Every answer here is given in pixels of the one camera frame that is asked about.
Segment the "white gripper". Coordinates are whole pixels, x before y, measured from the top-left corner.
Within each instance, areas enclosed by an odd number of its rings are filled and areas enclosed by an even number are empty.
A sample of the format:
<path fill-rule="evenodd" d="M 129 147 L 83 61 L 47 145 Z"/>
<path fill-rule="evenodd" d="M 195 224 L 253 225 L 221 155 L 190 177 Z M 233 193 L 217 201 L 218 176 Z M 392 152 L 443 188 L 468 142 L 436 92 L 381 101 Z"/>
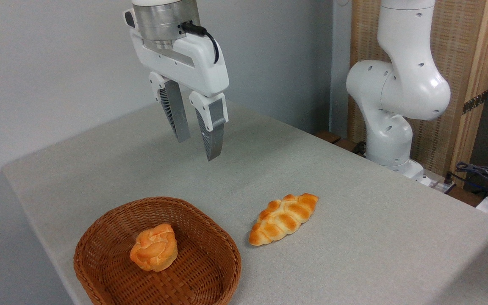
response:
<path fill-rule="evenodd" d="M 179 84 L 194 91 L 194 106 L 208 161 L 221 154 L 228 122 L 229 77 L 220 47 L 207 36 L 182 29 L 201 24 L 196 6 L 134 6 L 123 13 L 134 50 L 151 72 L 149 81 L 178 142 L 190 138 Z"/>

